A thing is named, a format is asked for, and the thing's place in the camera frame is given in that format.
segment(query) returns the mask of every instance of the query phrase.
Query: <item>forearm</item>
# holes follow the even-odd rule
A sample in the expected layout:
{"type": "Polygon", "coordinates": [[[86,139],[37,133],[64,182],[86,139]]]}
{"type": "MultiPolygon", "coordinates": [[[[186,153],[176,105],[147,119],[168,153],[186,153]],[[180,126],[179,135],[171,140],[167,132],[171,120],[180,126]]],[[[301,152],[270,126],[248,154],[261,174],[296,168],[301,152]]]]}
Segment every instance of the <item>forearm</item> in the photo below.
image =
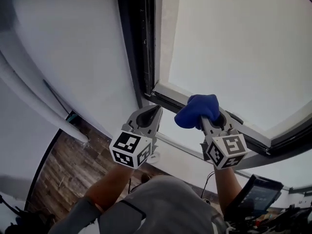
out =
{"type": "Polygon", "coordinates": [[[118,164],[101,180],[92,185],[85,196],[105,211],[116,202],[133,172],[134,169],[118,164]]]}
{"type": "Polygon", "coordinates": [[[227,206],[234,200],[242,188],[232,168],[222,170],[214,168],[214,171],[219,203],[224,214],[227,206]]]}

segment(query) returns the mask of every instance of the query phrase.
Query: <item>person's arm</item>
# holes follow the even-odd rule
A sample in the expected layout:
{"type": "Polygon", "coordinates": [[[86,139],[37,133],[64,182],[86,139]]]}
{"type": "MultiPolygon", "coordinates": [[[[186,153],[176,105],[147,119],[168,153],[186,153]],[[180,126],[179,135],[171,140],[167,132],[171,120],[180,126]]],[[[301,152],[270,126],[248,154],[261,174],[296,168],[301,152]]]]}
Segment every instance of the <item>person's arm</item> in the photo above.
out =
{"type": "MultiPolygon", "coordinates": [[[[219,102],[215,95],[193,95],[187,105],[175,116],[175,122],[182,128],[201,129],[201,116],[206,116],[211,121],[219,117],[219,102]]],[[[226,207],[241,191],[232,168],[215,170],[215,180],[219,196],[219,203],[223,213],[226,207]]]]}
{"type": "Polygon", "coordinates": [[[92,185],[85,194],[103,211],[109,209],[129,182],[134,169],[123,165],[114,166],[101,180],[92,185]]]}
{"type": "Polygon", "coordinates": [[[236,198],[242,188],[232,168],[222,170],[214,168],[214,172],[220,208],[225,214],[225,209],[236,198]]]}

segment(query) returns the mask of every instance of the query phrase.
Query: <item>sleeve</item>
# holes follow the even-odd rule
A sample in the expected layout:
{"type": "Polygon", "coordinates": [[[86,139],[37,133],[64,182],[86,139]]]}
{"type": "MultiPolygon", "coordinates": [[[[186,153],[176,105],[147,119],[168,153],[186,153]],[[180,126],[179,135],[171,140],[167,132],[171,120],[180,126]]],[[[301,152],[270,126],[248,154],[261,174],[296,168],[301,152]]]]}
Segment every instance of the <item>sleeve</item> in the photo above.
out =
{"type": "Polygon", "coordinates": [[[78,234],[99,216],[101,216],[101,211],[91,199],[83,197],[78,200],[65,219],[51,228],[49,234],[78,234]]]}

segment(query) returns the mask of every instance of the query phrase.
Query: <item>black strap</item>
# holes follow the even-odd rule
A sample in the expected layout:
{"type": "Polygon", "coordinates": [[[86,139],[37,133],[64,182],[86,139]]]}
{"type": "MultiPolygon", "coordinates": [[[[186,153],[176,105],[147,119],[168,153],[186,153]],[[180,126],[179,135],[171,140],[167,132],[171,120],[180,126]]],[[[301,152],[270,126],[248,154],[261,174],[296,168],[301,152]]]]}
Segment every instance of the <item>black strap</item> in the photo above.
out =
{"type": "Polygon", "coordinates": [[[136,207],[136,206],[130,204],[129,202],[127,202],[127,201],[125,201],[125,200],[121,200],[120,202],[121,202],[121,203],[124,203],[124,204],[126,204],[126,205],[128,205],[128,206],[130,206],[132,209],[134,209],[134,210],[136,210],[137,212],[141,213],[141,215],[142,215],[142,220],[144,220],[144,219],[146,218],[145,212],[141,211],[138,207],[136,207]]]}

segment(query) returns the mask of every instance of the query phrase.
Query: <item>fiducial marker cube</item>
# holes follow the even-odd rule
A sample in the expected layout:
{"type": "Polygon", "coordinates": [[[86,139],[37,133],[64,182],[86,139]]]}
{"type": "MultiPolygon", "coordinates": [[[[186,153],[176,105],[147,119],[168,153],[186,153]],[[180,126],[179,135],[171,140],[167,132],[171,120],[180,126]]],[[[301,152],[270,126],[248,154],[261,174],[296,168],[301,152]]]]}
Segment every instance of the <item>fiducial marker cube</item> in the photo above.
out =
{"type": "Polygon", "coordinates": [[[247,154],[247,145],[242,134],[206,138],[206,154],[217,169],[236,166],[247,154]]]}
{"type": "Polygon", "coordinates": [[[152,139],[120,130],[109,146],[115,162],[137,169],[152,154],[152,139]]]}

